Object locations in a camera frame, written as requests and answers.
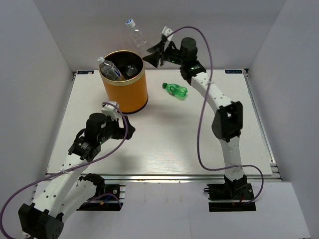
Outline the clear unlabelled plastic bottle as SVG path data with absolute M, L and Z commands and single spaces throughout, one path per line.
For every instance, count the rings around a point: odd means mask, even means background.
M 151 47 L 146 37 L 144 36 L 141 28 L 136 25 L 133 19 L 129 19 L 126 21 L 126 27 L 129 31 L 130 38 L 136 47 L 139 55 L 141 57 L 145 57 L 148 55 L 147 50 Z

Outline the clear bottle black label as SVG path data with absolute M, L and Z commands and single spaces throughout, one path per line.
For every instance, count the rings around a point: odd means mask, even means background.
M 135 66 L 134 64 L 130 64 L 130 65 L 126 66 L 125 72 L 126 72 L 127 78 L 131 79 L 138 74 L 139 70 L 138 70 L 137 66 Z

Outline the green plastic bottle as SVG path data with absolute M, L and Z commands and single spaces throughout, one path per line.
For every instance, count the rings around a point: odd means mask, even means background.
M 163 83 L 162 88 L 165 89 L 168 94 L 180 100 L 184 100 L 188 92 L 188 89 L 186 87 L 180 86 L 178 84 Z

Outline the clear bottle blue label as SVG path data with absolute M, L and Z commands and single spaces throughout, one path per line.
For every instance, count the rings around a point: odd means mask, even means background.
M 112 81 L 125 80 L 124 76 L 113 62 L 106 60 L 104 57 L 99 57 L 97 61 L 99 62 L 100 71 L 105 78 Z

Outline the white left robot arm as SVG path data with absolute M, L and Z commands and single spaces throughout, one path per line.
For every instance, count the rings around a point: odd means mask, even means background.
M 88 164 L 100 153 L 101 146 L 109 139 L 129 140 L 135 128 L 127 116 L 119 121 L 103 113 L 89 116 L 86 127 L 78 132 L 60 168 L 61 175 L 54 177 L 30 205 L 23 204 L 18 216 L 22 231 L 36 239 L 56 239 L 64 222 L 91 198 L 105 194 L 105 180 L 89 173 L 82 176 Z

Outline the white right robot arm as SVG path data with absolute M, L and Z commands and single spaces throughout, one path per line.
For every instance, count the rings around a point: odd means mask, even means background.
M 224 95 L 211 81 L 207 70 L 197 60 L 196 41 L 186 37 L 176 48 L 168 37 L 162 36 L 160 42 L 148 49 L 143 59 L 155 67 L 164 62 L 180 66 L 180 73 L 204 98 L 214 112 L 212 132 L 219 140 L 224 158 L 224 183 L 210 184 L 205 188 L 212 200 L 236 200 L 243 198 L 247 177 L 241 167 L 239 139 L 243 127 L 243 105 Z

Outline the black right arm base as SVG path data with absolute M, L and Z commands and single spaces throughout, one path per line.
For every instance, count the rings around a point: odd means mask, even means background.
M 253 212 L 256 211 L 255 202 L 248 203 L 254 198 L 251 184 L 232 193 L 224 184 L 207 184 L 203 189 L 208 195 L 210 212 Z

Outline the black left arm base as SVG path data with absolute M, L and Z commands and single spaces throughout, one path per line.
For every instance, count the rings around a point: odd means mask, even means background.
M 77 211 L 119 212 L 124 204 L 125 189 L 123 184 L 106 184 Z

